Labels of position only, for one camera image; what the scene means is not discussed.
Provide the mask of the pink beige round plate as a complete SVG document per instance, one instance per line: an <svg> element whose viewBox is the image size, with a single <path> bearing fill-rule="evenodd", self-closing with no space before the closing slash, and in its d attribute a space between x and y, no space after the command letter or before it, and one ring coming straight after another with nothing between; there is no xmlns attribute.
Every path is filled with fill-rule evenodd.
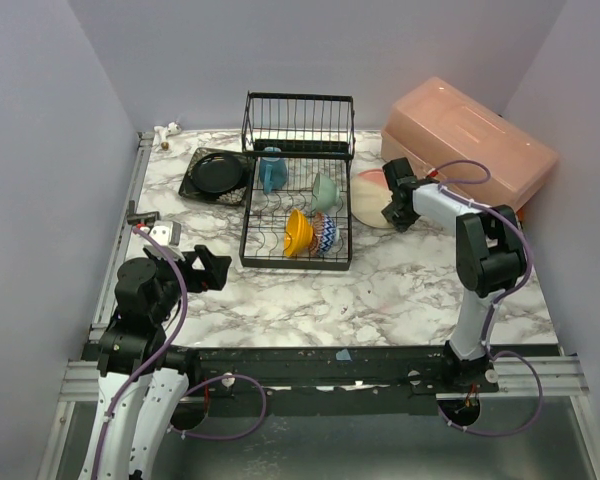
<svg viewBox="0 0 600 480"><path fill-rule="evenodd" d="M351 180L351 208L361 223L378 229L392 229L382 210L391 203L392 193L382 169L370 169Z"/></svg>

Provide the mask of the black patterned square plate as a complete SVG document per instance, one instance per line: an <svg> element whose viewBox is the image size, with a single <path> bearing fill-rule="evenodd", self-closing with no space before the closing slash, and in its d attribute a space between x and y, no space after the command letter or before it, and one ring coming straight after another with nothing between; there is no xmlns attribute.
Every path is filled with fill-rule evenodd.
<svg viewBox="0 0 600 480"><path fill-rule="evenodd" d="M193 166L203 157L212 153L228 153L234 155L242 164L244 168L243 176L241 182L237 187L233 190L223 193L223 194L207 194L198 190L193 183L191 182L190 174L193 169ZM253 162L245 155L217 148L206 148L199 147L195 150L193 156L191 157L190 163L187 167L187 170L184 173L182 178L178 194L180 197L187 200L194 200L205 203L216 203L222 205L240 205L246 195L247 187L249 186L249 181L251 179L253 173Z"/></svg>

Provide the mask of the mint green bowl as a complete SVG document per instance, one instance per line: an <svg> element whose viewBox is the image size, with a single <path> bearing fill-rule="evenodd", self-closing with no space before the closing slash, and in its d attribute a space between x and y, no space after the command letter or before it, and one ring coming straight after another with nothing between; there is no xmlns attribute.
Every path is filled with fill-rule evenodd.
<svg viewBox="0 0 600 480"><path fill-rule="evenodd" d="M312 213L326 213L338 201L340 190L337 184L326 174L318 173L312 186Z"/></svg>

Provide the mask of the red blue patterned bowl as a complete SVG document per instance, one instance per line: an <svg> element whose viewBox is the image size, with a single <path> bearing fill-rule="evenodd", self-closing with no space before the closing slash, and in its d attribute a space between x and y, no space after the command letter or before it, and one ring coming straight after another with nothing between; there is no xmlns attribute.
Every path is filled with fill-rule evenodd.
<svg viewBox="0 0 600 480"><path fill-rule="evenodd" d="M313 236L309 253L313 257L327 254L339 240L340 231L335 221L326 213L317 212L312 220Z"/></svg>

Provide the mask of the yellow bowl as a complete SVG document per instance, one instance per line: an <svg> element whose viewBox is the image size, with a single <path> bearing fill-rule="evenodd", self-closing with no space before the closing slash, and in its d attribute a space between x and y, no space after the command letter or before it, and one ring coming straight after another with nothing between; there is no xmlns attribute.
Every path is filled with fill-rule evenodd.
<svg viewBox="0 0 600 480"><path fill-rule="evenodd" d="M313 228L307 217L294 209L286 223L284 236L284 255L296 256L307 250L313 239Z"/></svg>

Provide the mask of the black round plate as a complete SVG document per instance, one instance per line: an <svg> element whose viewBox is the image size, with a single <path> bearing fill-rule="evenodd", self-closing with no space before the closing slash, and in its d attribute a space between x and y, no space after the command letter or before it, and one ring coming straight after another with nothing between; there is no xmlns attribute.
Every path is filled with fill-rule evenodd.
<svg viewBox="0 0 600 480"><path fill-rule="evenodd" d="M223 194L239 185L244 168L232 154L212 153L200 159L190 174L191 182L201 192Z"/></svg>

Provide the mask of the blue floral mug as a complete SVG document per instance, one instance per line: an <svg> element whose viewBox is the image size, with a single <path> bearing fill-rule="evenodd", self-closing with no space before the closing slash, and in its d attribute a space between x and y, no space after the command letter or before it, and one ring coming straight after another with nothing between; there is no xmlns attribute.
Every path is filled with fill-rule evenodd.
<svg viewBox="0 0 600 480"><path fill-rule="evenodd" d="M259 179L262 183L263 192L268 195L274 190L282 189L288 179L286 159L281 157L281 149L278 147L265 147L259 160Z"/></svg>

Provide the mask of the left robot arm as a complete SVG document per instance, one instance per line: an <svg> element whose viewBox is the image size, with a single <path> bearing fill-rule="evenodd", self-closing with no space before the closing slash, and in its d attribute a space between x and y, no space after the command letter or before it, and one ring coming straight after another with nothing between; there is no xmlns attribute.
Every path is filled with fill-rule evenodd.
<svg viewBox="0 0 600 480"><path fill-rule="evenodd" d="M197 354L173 345L164 323L190 293L221 290L231 259L197 245L147 245L117 271L117 306L99 340L98 404L82 479L147 479L176 405L199 384Z"/></svg>

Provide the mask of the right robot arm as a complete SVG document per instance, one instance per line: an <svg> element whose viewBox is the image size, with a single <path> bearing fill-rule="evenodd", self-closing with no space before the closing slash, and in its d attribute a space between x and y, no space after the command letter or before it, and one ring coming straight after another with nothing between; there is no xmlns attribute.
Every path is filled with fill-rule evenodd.
<svg viewBox="0 0 600 480"><path fill-rule="evenodd" d="M382 170L391 192L382 214L397 231L426 217L455 235L456 272L464 293L439 377L448 386L469 382L488 368L497 307L531 274L532 255L516 213L507 205L490 207L454 193L436 180L436 169L417 177L405 157Z"/></svg>

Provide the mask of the pink plastic storage box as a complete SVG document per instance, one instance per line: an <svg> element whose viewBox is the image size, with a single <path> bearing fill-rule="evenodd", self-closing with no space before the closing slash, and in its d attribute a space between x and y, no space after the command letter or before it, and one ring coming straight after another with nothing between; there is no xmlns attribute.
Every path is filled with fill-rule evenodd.
<svg viewBox="0 0 600 480"><path fill-rule="evenodd" d="M516 213L543 187L559 155L487 107L438 77L432 77L397 100L381 131L381 157L405 157L423 178L439 169L438 178L479 179L473 160L491 173L480 185L452 189L483 204L508 205Z"/></svg>

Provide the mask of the white corner fixture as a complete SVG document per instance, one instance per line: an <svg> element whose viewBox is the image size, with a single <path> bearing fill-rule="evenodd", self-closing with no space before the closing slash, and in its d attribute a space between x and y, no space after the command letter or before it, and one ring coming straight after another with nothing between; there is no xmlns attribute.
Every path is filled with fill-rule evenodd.
<svg viewBox="0 0 600 480"><path fill-rule="evenodd" d="M170 138L182 133L182 127L177 121L172 121L166 126L156 125L153 127L154 139L153 146L162 151L170 148Z"/></svg>

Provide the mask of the black front mounting bar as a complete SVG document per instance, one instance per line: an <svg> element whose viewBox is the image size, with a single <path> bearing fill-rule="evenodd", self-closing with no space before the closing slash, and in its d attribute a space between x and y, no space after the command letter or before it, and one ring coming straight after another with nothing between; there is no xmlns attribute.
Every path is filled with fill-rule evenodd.
<svg viewBox="0 0 600 480"><path fill-rule="evenodd" d="M168 356L193 362L195 382L235 374L186 396L175 418L336 416L407 413L434 415L436 397L475 399L498 390L484 361L449 380L440 346L198 348L174 347Z"/></svg>

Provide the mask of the aluminium left rail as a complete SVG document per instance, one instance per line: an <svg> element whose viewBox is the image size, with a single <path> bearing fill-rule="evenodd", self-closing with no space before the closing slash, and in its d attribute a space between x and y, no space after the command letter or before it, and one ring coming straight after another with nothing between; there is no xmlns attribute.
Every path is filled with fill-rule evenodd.
<svg viewBox="0 0 600 480"><path fill-rule="evenodd" d="M95 313L89 327L88 338L94 341L106 328L115 307L114 285L116 272L125 260L127 248L131 236L131 227L127 224L127 215L131 204L137 205L141 192L146 169L152 150L154 132L142 132L139 134L139 144L131 175L131 181L125 197L122 217L116 229L113 248L107 265L102 288L98 297Z"/></svg>

